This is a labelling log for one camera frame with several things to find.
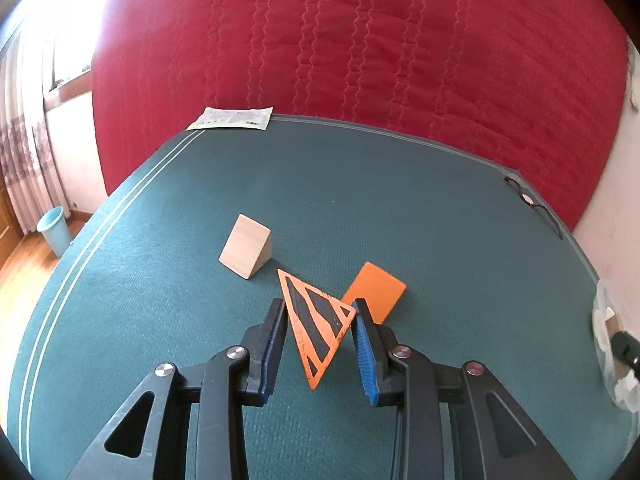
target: red quilt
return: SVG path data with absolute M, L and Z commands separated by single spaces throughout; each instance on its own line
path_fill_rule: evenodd
M 573 228 L 626 36 L 601 0 L 109 0 L 92 72 L 108 192 L 205 106 L 273 105 L 516 168 Z

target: trash can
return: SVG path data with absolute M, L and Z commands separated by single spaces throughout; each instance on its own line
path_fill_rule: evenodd
M 71 233 L 65 222 L 65 212 L 58 206 L 44 213 L 36 229 L 42 233 L 51 250 L 61 258 L 71 243 Z

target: white stripe on mat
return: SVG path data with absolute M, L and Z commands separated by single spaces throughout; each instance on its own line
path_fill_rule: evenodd
M 71 273 L 73 272 L 73 270 L 76 268 L 76 265 L 79 263 L 80 259 L 82 258 L 82 256 L 84 255 L 84 253 L 86 252 L 86 250 L 88 249 L 88 247 L 91 245 L 91 243 L 95 240 L 95 238 L 97 237 L 98 234 L 100 234 L 100 231 L 104 228 L 104 226 L 106 225 L 106 223 L 111 219 L 111 217 L 114 215 L 114 213 L 122 206 L 122 204 L 124 203 L 124 201 L 131 195 L 131 193 L 133 193 L 136 188 L 138 188 L 138 186 L 140 186 L 140 184 L 151 174 L 153 173 L 156 168 L 158 168 L 158 166 L 160 166 L 166 159 L 167 157 L 171 156 L 172 153 L 175 152 L 175 150 L 178 150 L 178 148 L 180 148 L 180 150 L 178 150 L 177 153 L 175 153 L 174 156 L 172 156 L 159 170 L 158 172 L 156 172 L 149 180 L 148 182 L 134 195 L 134 197 L 129 201 L 129 203 L 127 203 L 127 205 L 124 207 L 124 209 L 119 213 L 119 215 L 113 220 L 113 222 L 109 225 L 107 231 L 104 233 L 104 235 L 100 238 L 100 240 L 98 241 L 98 243 L 96 244 L 96 246 L 92 249 L 91 253 L 88 255 L 87 259 L 84 261 L 84 264 L 82 264 L 81 268 L 79 269 L 78 273 L 76 274 L 76 277 L 74 278 L 69 290 L 67 291 L 65 297 L 63 298 L 62 303 L 60 304 L 59 309 L 56 312 L 56 315 L 54 317 L 54 320 L 51 324 L 51 327 L 49 328 L 49 332 L 47 333 L 47 336 L 45 338 L 44 344 L 42 346 L 42 350 L 40 351 L 40 355 L 38 358 L 38 363 L 36 365 L 36 370 L 35 370 L 35 374 L 33 377 L 33 383 L 31 384 L 31 391 L 30 391 L 30 396 L 29 396 L 29 402 L 28 402 L 28 408 L 27 408 L 27 420 L 26 420 L 26 457 L 27 457 L 27 468 L 29 470 L 31 470 L 31 457 L 30 457 L 30 449 L 29 449 L 29 434 L 30 434 L 30 423 L 31 423 L 31 408 L 32 408 L 32 403 L 33 403 L 33 394 L 35 391 L 35 386 L 36 386 L 36 381 L 38 379 L 38 375 L 40 373 L 40 365 L 42 364 L 42 359 L 44 357 L 44 352 L 47 348 L 47 345 L 49 343 L 49 339 L 51 336 L 51 333 L 53 332 L 53 329 L 56 325 L 56 322 L 58 320 L 58 317 L 60 316 L 60 312 L 62 311 L 67 298 L 69 297 L 69 294 L 71 293 L 71 291 L 73 290 L 76 282 L 78 281 L 78 277 L 80 276 L 80 274 L 82 273 L 82 271 L 84 270 L 84 268 L 86 267 L 86 264 L 88 263 L 88 261 L 91 259 L 91 257 L 93 256 L 93 254 L 95 253 L 95 250 L 101 245 L 101 243 L 103 242 L 105 236 L 111 231 L 111 229 L 113 228 L 113 226 L 116 224 L 116 222 L 121 218 L 121 216 L 123 215 L 123 213 L 129 208 L 129 206 L 131 206 L 131 204 L 135 201 L 135 199 L 140 195 L 140 193 L 146 188 L 146 186 L 148 186 L 155 178 L 156 176 L 158 176 L 158 174 L 161 173 L 162 170 L 164 170 L 165 167 L 167 167 L 167 165 L 169 163 L 171 163 L 172 160 L 174 160 L 174 158 L 176 156 L 178 156 L 189 144 L 191 144 L 197 137 L 199 137 L 204 131 L 200 130 L 197 132 L 193 132 L 192 134 L 189 134 L 188 136 L 184 137 L 183 140 L 181 140 L 169 153 L 167 153 L 151 170 L 149 170 L 145 176 L 143 176 L 138 182 L 137 184 L 118 202 L 118 204 L 116 205 L 115 208 L 113 208 L 113 210 L 111 211 L 111 213 L 107 216 L 107 218 L 104 219 L 104 221 L 102 222 L 102 224 L 100 224 L 100 227 L 98 227 L 98 229 L 96 230 L 96 232 L 92 235 L 91 239 L 87 242 L 87 244 L 85 245 L 85 247 L 82 249 L 81 253 L 78 255 L 78 257 L 76 258 L 76 260 L 74 261 L 72 267 L 69 269 L 68 273 L 65 276 L 65 279 L 62 281 L 62 284 L 60 285 L 60 288 L 58 289 L 58 292 L 56 293 L 53 301 L 51 302 L 49 309 L 42 321 L 42 324 L 40 326 L 40 330 L 38 331 L 38 335 L 36 337 L 36 341 L 33 345 L 33 349 L 31 351 L 31 355 L 29 358 L 29 362 L 27 365 L 27 371 L 24 375 L 24 383 L 22 384 L 22 394 L 20 396 L 20 410 L 18 413 L 18 453 L 20 454 L 20 458 L 22 460 L 23 456 L 22 456 L 22 424 L 23 424 L 23 420 L 24 420 L 24 399 L 25 399 L 25 394 L 26 394 L 26 389 L 27 389 L 27 383 L 29 380 L 29 374 L 31 371 L 31 366 L 33 365 L 33 361 L 34 361 L 34 357 L 35 357 L 35 353 L 36 350 L 38 348 L 38 344 L 40 342 L 40 338 L 42 337 L 42 333 L 44 332 L 44 328 L 46 326 L 46 323 L 49 319 L 50 314 L 53 311 L 53 307 L 56 304 L 56 301 L 58 300 L 60 294 L 62 293 L 62 289 L 64 288 L 64 286 L 66 285 L 66 282 L 68 281 L 69 277 L 71 276 Z

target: wooden door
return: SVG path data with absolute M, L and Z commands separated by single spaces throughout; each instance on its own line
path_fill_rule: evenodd
M 9 195 L 4 185 L 2 170 L 0 170 L 0 268 L 14 252 L 21 239 L 22 231 L 15 220 Z

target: curtain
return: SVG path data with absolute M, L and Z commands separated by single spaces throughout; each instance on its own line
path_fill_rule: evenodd
M 0 164 L 25 233 L 53 207 L 62 206 L 68 216 L 44 111 L 52 74 L 48 14 L 43 7 L 30 15 L 0 62 Z

